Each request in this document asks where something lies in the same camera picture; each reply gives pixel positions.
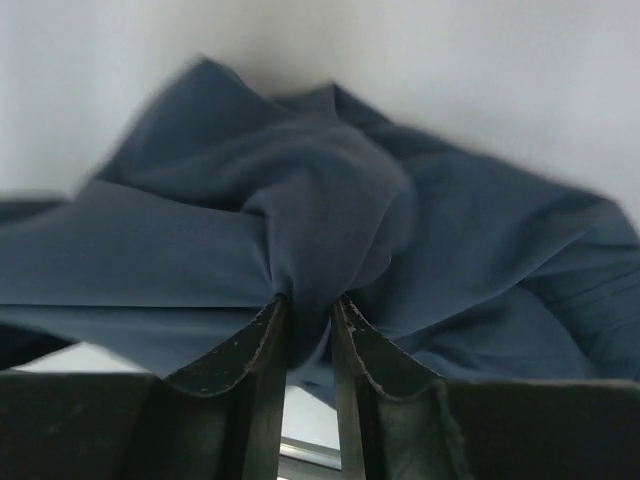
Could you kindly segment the blue tank top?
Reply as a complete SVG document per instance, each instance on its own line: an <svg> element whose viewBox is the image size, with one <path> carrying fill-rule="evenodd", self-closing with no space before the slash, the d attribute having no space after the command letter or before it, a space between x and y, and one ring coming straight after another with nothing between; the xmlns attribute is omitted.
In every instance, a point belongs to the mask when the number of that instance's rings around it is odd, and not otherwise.
<svg viewBox="0 0 640 480"><path fill-rule="evenodd" d="M271 99L201 61L74 198L1 204L6 369L87 342L167 376L279 294L293 381L325 403L342 295L447 378L639 376L639 238L614 202L337 85Z"/></svg>

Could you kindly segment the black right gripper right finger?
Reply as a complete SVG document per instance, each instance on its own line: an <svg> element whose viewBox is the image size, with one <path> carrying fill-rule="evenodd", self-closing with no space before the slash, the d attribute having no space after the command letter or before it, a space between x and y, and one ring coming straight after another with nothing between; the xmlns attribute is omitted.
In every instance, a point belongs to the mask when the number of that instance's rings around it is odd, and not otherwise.
<svg viewBox="0 0 640 480"><path fill-rule="evenodd" d="M469 478L444 383L381 335L347 296L332 307L331 354L344 478Z"/></svg>

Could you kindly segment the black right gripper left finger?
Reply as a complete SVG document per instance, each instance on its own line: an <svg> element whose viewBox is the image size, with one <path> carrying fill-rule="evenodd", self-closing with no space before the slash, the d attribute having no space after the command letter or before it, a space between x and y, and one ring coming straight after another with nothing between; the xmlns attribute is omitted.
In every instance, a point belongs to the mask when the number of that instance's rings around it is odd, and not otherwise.
<svg viewBox="0 0 640 480"><path fill-rule="evenodd" d="M231 338L154 381L124 456L127 479L274 479L288 303L275 297Z"/></svg>

